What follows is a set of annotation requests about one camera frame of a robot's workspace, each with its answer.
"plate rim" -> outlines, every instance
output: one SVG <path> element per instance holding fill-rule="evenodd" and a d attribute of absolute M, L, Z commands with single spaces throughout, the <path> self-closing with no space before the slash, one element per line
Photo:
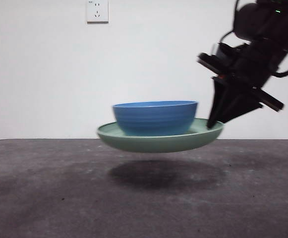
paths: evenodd
<path fill-rule="evenodd" d="M 208 120 L 208 119 L 205 119 L 205 118 L 194 118 L 194 120 Z M 183 136 L 193 136 L 193 135 L 202 135 L 202 134 L 207 134 L 207 133 L 210 133 L 210 132 L 215 132 L 215 131 L 219 131 L 219 130 L 223 130 L 224 128 L 224 123 L 221 122 L 221 121 L 217 121 L 216 124 L 220 124 L 220 127 L 219 128 L 216 128 L 216 129 L 210 129 L 208 131 L 205 131 L 205 132 L 201 132 L 201 133 L 190 133 L 190 134 L 179 134 L 179 135 L 158 135 L 158 136 L 140 136 L 140 135 L 137 135 L 137 136 L 134 136 L 134 135 L 124 135 L 124 136 L 114 136 L 114 135 L 111 135 L 109 133 L 106 133 L 106 132 L 102 132 L 100 131 L 100 129 L 102 127 L 105 127 L 105 126 L 108 126 L 108 125 L 111 125 L 111 124 L 117 124 L 117 121 L 115 122 L 111 122 L 111 123 L 107 123 L 107 124 L 104 124 L 100 127 L 98 127 L 97 129 L 97 134 L 100 136 L 100 135 L 104 135 L 104 136 L 109 136 L 109 137 L 114 137 L 114 138 L 132 138 L 132 139 L 159 139 L 159 138 L 175 138 L 175 137 L 183 137 Z"/>

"table surface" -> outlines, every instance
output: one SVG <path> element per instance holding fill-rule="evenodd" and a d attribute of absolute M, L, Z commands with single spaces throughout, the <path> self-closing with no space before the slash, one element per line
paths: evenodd
<path fill-rule="evenodd" d="M 0 238 L 288 238 L 288 140 L 0 140 Z"/>

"white outlet plate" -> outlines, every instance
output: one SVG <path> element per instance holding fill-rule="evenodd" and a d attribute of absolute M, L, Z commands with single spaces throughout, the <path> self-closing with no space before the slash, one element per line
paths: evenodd
<path fill-rule="evenodd" d="M 109 0 L 87 0 L 87 22 L 109 22 Z"/>

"bowl rim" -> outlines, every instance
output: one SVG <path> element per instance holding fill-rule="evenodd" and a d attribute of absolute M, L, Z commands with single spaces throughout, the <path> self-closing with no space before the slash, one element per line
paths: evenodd
<path fill-rule="evenodd" d="M 143 103 L 171 103 L 177 102 L 176 105 L 150 105 L 150 106 L 139 106 L 138 104 Z M 120 103 L 115 104 L 113 108 L 163 108 L 163 107 L 177 107 L 177 106 L 186 106 L 186 105 L 193 105 L 198 104 L 197 101 L 186 101 L 186 100 L 167 100 L 167 101 L 145 101 L 145 102 L 132 102 L 132 103 Z"/>

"white wall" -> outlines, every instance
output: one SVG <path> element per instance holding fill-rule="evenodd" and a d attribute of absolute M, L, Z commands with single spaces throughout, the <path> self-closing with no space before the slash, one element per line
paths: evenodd
<path fill-rule="evenodd" d="M 85 5 L 0 0 L 0 139 L 96 138 L 123 102 L 197 100 L 208 117 L 214 74 L 196 58 L 230 30 L 234 1 L 110 0 L 109 24 L 92 25 Z M 265 90 L 285 110 L 237 118 L 221 138 L 288 138 L 288 77 Z"/>

